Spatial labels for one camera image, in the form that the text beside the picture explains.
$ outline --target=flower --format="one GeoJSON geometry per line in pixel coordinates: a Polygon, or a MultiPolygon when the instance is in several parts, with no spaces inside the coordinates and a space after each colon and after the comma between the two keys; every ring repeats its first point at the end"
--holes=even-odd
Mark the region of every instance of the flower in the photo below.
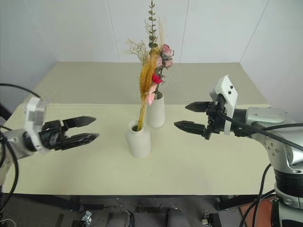
{"type": "Polygon", "coordinates": [[[160,56],[158,56],[157,59],[157,68],[162,66],[162,58],[160,56]]]}
{"type": "Polygon", "coordinates": [[[155,92],[156,88],[157,88],[157,84],[153,84],[153,85],[151,85],[150,90],[148,91],[148,96],[147,96],[148,105],[151,105],[155,98],[154,92],[155,92]]]}
{"type": "Polygon", "coordinates": [[[164,61],[164,67],[165,68],[168,69],[171,65],[172,65],[172,59],[164,61]]]}
{"type": "Polygon", "coordinates": [[[163,80],[160,79],[160,76],[158,76],[156,73],[154,73],[152,75],[152,79],[151,79],[155,84],[159,84],[161,83],[163,80]]]}
{"type": "Polygon", "coordinates": [[[168,57],[171,57],[174,55],[174,51],[166,44],[162,46],[162,53],[168,57]]]}

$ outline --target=red flower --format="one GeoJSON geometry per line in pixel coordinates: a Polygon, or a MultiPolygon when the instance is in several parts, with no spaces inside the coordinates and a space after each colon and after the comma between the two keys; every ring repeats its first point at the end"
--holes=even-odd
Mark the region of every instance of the red flower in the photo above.
{"type": "Polygon", "coordinates": [[[158,76],[156,73],[154,73],[152,75],[152,81],[155,83],[155,84],[159,84],[161,83],[163,80],[160,79],[160,76],[158,76]]]}

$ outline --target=dried flower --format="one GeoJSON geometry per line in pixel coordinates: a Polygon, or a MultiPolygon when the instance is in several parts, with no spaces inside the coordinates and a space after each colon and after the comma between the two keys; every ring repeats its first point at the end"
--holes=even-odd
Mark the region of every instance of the dried flower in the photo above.
{"type": "Polygon", "coordinates": [[[157,59],[157,68],[159,68],[161,66],[162,66],[162,58],[160,56],[158,56],[158,59],[157,59]]]}
{"type": "Polygon", "coordinates": [[[174,51],[166,44],[162,46],[162,53],[165,56],[165,58],[169,58],[174,55],[174,51]]]}
{"type": "Polygon", "coordinates": [[[172,59],[165,60],[164,61],[164,68],[168,69],[170,66],[172,66],[172,59]]]}
{"type": "Polygon", "coordinates": [[[147,56],[146,61],[144,62],[141,70],[139,85],[140,85],[142,104],[141,104],[140,117],[137,127],[138,131],[141,130],[143,124],[147,97],[152,84],[152,75],[156,70],[156,62],[157,62],[156,56],[153,55],[150,57],[147,56]]]}
{"type": "Polygon", "coordinates": [[[161,82],[163,82],[163,80],[160,79],[160,76],[158,76],[156,73],[154,73],[152,75],[152,81],[155,83],[155,84],[159,84],[161,82]]]}
{"type": "Polygon", "coordinates": [[[143,64],[145,62],[146,56],[148,55],[148,50],[143,40],[136,43],[133,40],[128,39],[126,43],[129,45],[129,50],[124,51],[124,53],[137,55],[138,59],[143,64]]]}
{"type": "Polygon", "coordinates": [[[156,84],[152,84],[152,86],[150,87],[150,90],[148,91],[148,96],[147,96],[147,102],[148,105],[151,105],[154,98],[155,98],[155,90],[157,88],[156,84]]]}

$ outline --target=floor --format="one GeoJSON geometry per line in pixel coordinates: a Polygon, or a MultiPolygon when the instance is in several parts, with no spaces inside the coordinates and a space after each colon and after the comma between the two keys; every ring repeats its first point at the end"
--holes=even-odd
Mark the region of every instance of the floor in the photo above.
{"type": "MultiPolygon", "coordinates": [[[[105,227],[109,213],[130,210],[139,206],[179,208],[187,217],[191,227],[202,227],[201,218],[205,213],[217,213],[217,198],[207,196],[187,196],[171,198],[139,198],[122,197],[107,198],[81,197],[81,203],[104,204],[103,210],[91,211],[90,227],[105,227]]],[[[7,204],[3,219],[10,218],[18,227],[71,227],[73,220],[80,220],[84,213],[75,213],[60,208],[38,204],[21,198],[13,197],[7,204]],[[58,217],[63,214],[61,225],[56,225],[58,217]]],[[[239,209],[221,211],[219,213],[222,227],[238,226],[241,220],[239,209]]],[[[135,213],[136,227],[165,227],[165,214],[135,213]]]]}
{"type": "MultiPolygon", "coordinates": [[[[248,207],[249,205],[242,206],[240,208],[242,210],[242,213],[245,213],[248,207]]],[[[272,208],[271,200],[265,200],[259,204],[256,224],[255,224],[256,227],[271,227],[271,208],[272,208]]],[[[249,212],[246,218],[247,227],[252,227],[253,212],[254,209],[251,209],[251,211],[249,212]]]]}
{"type": "Polygon", "coordinates": [[[5,121],[6,120],[3,117],[0,116],[0,125],[4,125],[5,121]]]}

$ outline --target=white wall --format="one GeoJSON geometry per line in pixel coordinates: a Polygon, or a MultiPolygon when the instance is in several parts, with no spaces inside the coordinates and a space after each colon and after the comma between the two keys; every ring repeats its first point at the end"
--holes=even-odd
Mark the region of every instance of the white wall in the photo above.
{"type": "Polygon", "coordinates": [[[269,103],[303,121],[303,1],[269,2],[241,65],[269,103]]]}
{"type": "MultiPolygon", "coordinates": [[[[303,1],[154,2],[175,62],[241,62],[273,106],[303,111],[292,103],[302,95],[303,1]]],[[[122,53],[128,38],[147,41],[149,3],[0,0],[1,82],[32,88],[56,61],[137,62],[122,53]]],[[[13,111],[24,96],[1,88],[0,101],[13,111]]]]}
{"type": "MultiPolygon", "coordinates": [[[[26,3],[0,0],[0,83],[33,88],[55,62],[26,3]]],[[[10,111],[27,96],[14,88],[0,90],[0,102],[10,111]]]]}
{"type": "MultiPolygon", "coordinates": [[[[176,62],[239,62],[268,0],[155,0],[176,62]]],[[[14,0],[32,13],[58,61],[136,62],[150,0],[14,0]]]]}

